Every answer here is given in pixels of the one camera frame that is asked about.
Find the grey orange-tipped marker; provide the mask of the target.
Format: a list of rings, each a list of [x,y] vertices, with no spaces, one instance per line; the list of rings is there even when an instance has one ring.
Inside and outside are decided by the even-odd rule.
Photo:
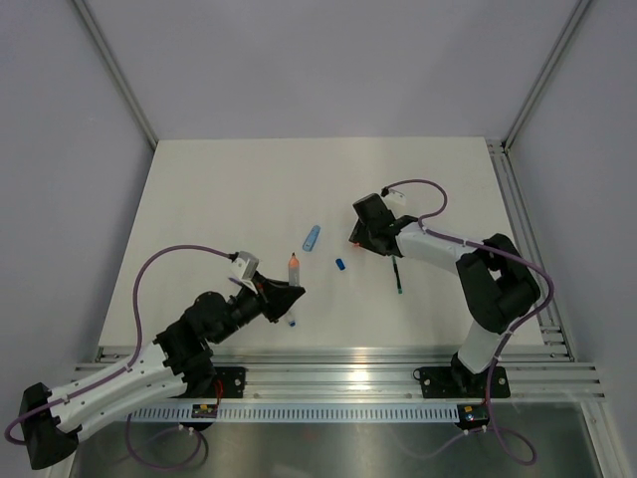
[[[289,285],[299,287],[301,285],[300,278],[300,261],[295,253],[291,255],[288,263]]]

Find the blue highlighter pen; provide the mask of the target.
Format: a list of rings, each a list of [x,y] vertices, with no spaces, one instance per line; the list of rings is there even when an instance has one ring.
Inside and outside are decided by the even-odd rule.
[[[319,238],[319,234],[320,234],[320,226],[319,225],[315,225],[311,228],[308,236],[306,237],[304,243],[303,243],[303,251],[304,252],[312,252],[313,249],[315,248],[315,245],[318,241]]]

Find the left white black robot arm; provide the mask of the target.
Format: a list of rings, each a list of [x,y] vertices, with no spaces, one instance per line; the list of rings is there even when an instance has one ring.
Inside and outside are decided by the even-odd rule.
[[[29,386],[22,395],[19,424],[31,468],[56,465],[97,431],[149,404],[207,394],[217,375],[213,346],[258,317],[277,322],[305,291],[256,275],[252,285],[241,286],[234,296],[204,292],[131,358],[67,385]]]

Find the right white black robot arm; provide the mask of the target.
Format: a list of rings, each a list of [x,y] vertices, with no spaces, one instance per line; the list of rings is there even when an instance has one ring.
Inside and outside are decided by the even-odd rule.
[[[473,323],[452,359],[451,378],[461,393],[476,393],[487,382],[486,369],[505,332],[539,299],[528,263],[506,235],[473,245],[427,229],[414,216],[395,216],[377,193],[354,202],[353,209],[351,243],[381,256],[425,262],[459,278]]]

